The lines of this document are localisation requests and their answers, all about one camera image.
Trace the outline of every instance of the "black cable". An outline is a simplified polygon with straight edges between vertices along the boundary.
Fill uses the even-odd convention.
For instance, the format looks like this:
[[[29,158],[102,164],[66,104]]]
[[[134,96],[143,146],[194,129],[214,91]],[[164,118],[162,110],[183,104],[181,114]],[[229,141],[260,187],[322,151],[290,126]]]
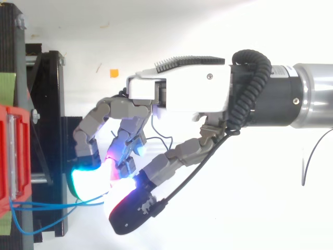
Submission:
[[[157,137],[157,136],[154,136],[154,137],[149,137],[149,138],[146,138],[146,140],[150,140],[150,139],[159,139],[162,141],[164,147],[166,148],[166,151],[168,151],[168,146],[166,145],[166,143],[164,142],[164,140],[161,138],[161,137]]]
[[[318,142],[316,143],[316,145],[315,145],[314,148],[312,149],[312,152],[311,152],[311,154],[310,154],[310,156],[309,156],[309,159],[308,159],[308,163],[306,163],[306,168],[305,168],[305,172],[304,172],[304,176],[303,176],[303,180],[302,180],[302,186],[305,185],[306,174],[308,173],[308,168],[309,168],[310,160],[311,160],[311,158],[312,158],[312,155],[313,155],[314,151],[316,150],[316,148],[317,148],[319,142],[321,142],[321,140],[325,137],[325,135],[328,134],[329,132],[331,132],[332,130],[333,130],[333,128],[330,129],[329,131],[327,131],[327,132],[326,132],[326,133],[325,133],[325,134],[324,134],[324,135],[318,140]]]
[[[160,134],[154,127],[154,122],[153,122],[153,116],[151,116],[151,127],[152,129],[154,129],[154,131],[160,136],[160,137],[163,137],[164,139],[171,139],[171,143],[170,143],[170,146],[169,146],[169,150],[171,149],[172,147],[172,143],[173,143],[173,137],[172,136],[164,136],[162,134]]]
[[[210,157],[213,156],[213,154],[216,152],[216,150],[231,136],[234,134],[227,134],[224,136],[221,140],[219,140],[213,148],[208,152],[207,156],[202,160],[202,162],[199,164],[198,167],[165,199],[161,200],[162,203],[168,203],[179,191],[186,186],[187,183],[190,182],[190,180],[193,179],[193,177],[202,169],[202,167],[206,164],[206,162],[210,159]]]
[[[255,65],[254,75],[242,94],[236,99],[234,107],[229,112],[226,133],[240,134],[246,118],[255,101],[266,86],[272,72],[271,62],[258,51],[246,49],[233,55],[233,64]]]

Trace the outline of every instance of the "red storage bin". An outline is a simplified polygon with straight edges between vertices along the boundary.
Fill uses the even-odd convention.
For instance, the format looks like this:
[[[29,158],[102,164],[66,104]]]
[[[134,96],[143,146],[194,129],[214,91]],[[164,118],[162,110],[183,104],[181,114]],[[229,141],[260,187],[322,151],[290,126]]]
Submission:
[[[30,113],[0,105],[0,218],[30,195]]]

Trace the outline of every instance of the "pink light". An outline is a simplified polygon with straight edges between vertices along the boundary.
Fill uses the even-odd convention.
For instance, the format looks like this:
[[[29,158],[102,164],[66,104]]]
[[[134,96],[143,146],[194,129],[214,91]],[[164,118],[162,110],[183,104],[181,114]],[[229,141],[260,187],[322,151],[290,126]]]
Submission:
[[[120,179],[118,170],[116,169],[116,162],[113,159],[107,158],[107,159],[105,159],[105,162],[102,163],[102,165],[103,164],[105,164],[106,166],[108,166],[108,167],[111,168],[110,181],[119,180]]]

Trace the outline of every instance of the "orange sticker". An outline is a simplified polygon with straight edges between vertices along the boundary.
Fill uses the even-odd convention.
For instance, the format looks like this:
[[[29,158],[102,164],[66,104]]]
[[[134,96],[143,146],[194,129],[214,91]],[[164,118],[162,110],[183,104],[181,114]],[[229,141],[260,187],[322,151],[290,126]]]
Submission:
[[[110,69],[110,76],[111,78],[116,78],[119,76],[119,70],[118,69]]]

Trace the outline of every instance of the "blue wire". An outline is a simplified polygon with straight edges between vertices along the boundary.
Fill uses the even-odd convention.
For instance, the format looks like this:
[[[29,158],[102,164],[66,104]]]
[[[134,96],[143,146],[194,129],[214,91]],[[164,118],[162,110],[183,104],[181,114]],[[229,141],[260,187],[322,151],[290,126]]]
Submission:
[[[17,221],[17,217],[16,217],[16,213],[15,213],[15,208],[12,204],[12,201],[11,199],[9,199],[9,205],[10,205],[10,209],[11,209],[11,213],[12,213],[12,217],[13,217],[13,220],[14,220],[14,223],[17,227],[17,229],[22,233],[22,234],[25,234],[25,235],[34,235],[34,234],[37,234],[37,233],[40,233],[40,232],[43,232],[44,230],[46,229],[49,229],[53,226],[55,226],[56,224],[58,224],[59,222],[61,222],[62,220],[64,220],[66,217],[68,217],[77,207],[74,207],[72,210],[70,210],[67,214],[65,214],[62,218],[60,218],[59,220],[57,220],[56,222],[48,225],[48,226],[45,226],[37,231],[34,231],[34,232],[25,232],[21,227],[20,227],[20,224],[19,222]]]
[[[82,206],[98,206],[102,205],[104,202],[96,203],[96,204],[85,204]],[[33,207],[33,208],[25,208],[25,207],[15,207],[14,209],[16,211],[49,211],[49,210],[63,210],[65,208],[70,208],[70,207],[77,207],[77,206],[57,206],[57,207]]]
[[[33,205],[33,206],[43,206],[43,207],[63,207],[63,208],[68,208],[68,207],[76,207],[76,206],[97,206],[100,205],[99,203],[97,204],[87,204],[89,202],[93,202],[99,198],[102,198],[102,194],[96,198],[90,199],[89,201],[85,202],[80,202],[80,203],[72,203],[72,204],[49,204],[49,203],[38,203],[38,202],[12,202],[14,205]]]
[[[22,234],[25,234],[25,235],[34,235],[34,234],[37,234],[37,233],[40,233],[40,232],[43,232],[44,230],[46,229],[49,229],[51,227],[53,227],[54,225],[58,224],[59,222],[63,221],[66,217],[68,217],[78,206],[97,206],[97,205],[101,205],[103,204],[104,202],[101,202],[101,203],[96,203],[96,204],[87,204],[89,202],[92,202],[96,199],[99,199],[101,198],[103,195],[100,195],[99,197],[96,197],[94,199],[90,199],[89,201],[86,201],[86,202],[80,202],[78,203],[78,200],[76,200],[75,203],[73,204],[45,204],[45,203],[34,203],[34,202],[15,202],[15,204],[21,204],[21,205],[36,205],[36,204],[42,204],[43,206],[45,205],[48,205],[49,207],[37,207],[37,208],[14,208],[14,203],[12,202],[11,199],[9,199],[9,205],[10,205],[10,210],[11,210],[11,213],[12,213],[12,216],[13,216],[13,220],[14,220],[14,223],[17,227],[17,229],[22,233]],[[68,208],[70,206],[73,206],[73,209],[71,209],[67,214],[65,214],[62,218],[60,218],[59,220],[57,220],[56,222],[48,225],[48,226],[45,226],[37,231],[34,231],[34,232],[25,232],[18,220],[17,220],[17,217],[16,217],[16,213],[15,213],[15,210],[18,210],[18,211],[39,211],[39,210],[57,210],[57,209],[65,209],[65,208]]]

